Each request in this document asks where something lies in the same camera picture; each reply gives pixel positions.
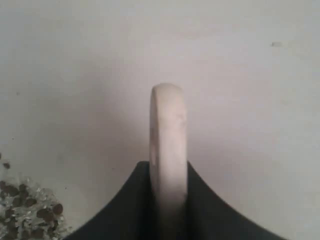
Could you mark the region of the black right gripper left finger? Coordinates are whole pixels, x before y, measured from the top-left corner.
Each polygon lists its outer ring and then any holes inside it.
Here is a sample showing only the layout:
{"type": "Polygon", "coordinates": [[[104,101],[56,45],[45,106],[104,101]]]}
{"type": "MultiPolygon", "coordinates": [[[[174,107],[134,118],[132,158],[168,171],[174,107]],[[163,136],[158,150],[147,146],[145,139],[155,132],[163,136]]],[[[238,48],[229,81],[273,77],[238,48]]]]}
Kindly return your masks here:
{"type": "Polygon", "coordinates": [[[140,161],[115,197],[66,240],[152,240],[150,166],[140,161]]]}

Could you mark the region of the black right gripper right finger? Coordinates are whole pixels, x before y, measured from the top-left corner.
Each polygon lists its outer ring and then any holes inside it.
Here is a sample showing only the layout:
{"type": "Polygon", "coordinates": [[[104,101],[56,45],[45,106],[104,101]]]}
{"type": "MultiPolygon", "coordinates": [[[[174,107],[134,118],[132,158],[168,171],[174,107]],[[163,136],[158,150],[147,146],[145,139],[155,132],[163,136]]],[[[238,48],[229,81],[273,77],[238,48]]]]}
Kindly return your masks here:
{"type": "Polygon", "coordinates": [[[222,200],[188,164],[187,240],[279,240],[222,200]]]}

